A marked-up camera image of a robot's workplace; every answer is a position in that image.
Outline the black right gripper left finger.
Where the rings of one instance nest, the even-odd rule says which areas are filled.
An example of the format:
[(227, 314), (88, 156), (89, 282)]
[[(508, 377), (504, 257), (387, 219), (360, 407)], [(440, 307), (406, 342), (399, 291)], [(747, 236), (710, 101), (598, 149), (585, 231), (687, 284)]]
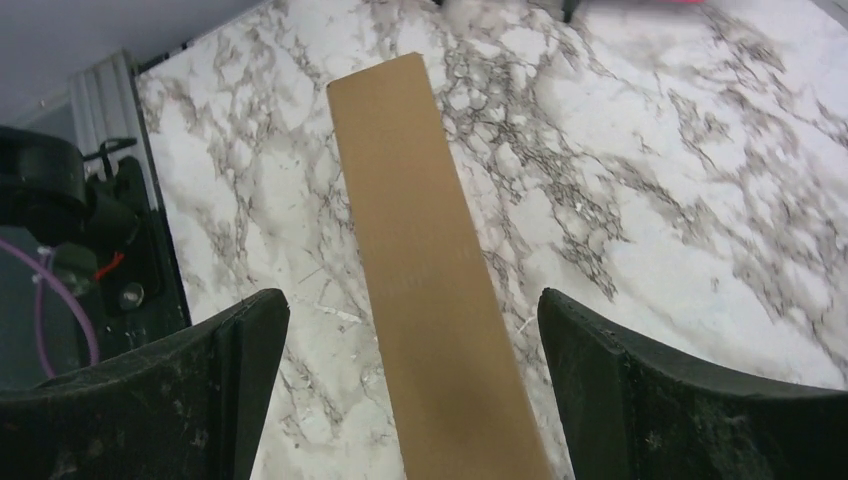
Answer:
[(247, 479), (289, 304), (264, 289), (192, 327), (1, 396), (5, 479)]

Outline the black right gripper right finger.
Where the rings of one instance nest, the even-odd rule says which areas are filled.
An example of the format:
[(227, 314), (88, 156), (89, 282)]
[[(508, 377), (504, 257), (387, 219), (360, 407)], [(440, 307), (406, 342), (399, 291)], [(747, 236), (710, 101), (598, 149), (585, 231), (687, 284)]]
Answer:
[(579, 479), (843, 479), (847, 395), (732, 370), (545, 289), (537, 321)]

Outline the brown cardboard box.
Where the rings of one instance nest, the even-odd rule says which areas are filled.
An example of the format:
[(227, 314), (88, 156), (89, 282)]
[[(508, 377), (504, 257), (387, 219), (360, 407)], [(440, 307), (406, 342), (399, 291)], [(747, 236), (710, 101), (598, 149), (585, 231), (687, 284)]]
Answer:
[(327, 95), (406, 476), (551, 478), (422, 57)]

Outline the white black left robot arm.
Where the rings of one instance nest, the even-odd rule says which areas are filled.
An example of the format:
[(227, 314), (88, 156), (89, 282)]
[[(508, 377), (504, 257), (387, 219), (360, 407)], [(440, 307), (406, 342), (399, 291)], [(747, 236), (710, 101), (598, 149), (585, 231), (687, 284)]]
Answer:
[(1, 224), (27, 230), (39, 242), (94, 252), (121, 251), (137, 236), (140, 217), (110, 189), (113, 152), (134, 146), (112, 138), (89, 155), (58, 137), (1, 128)]

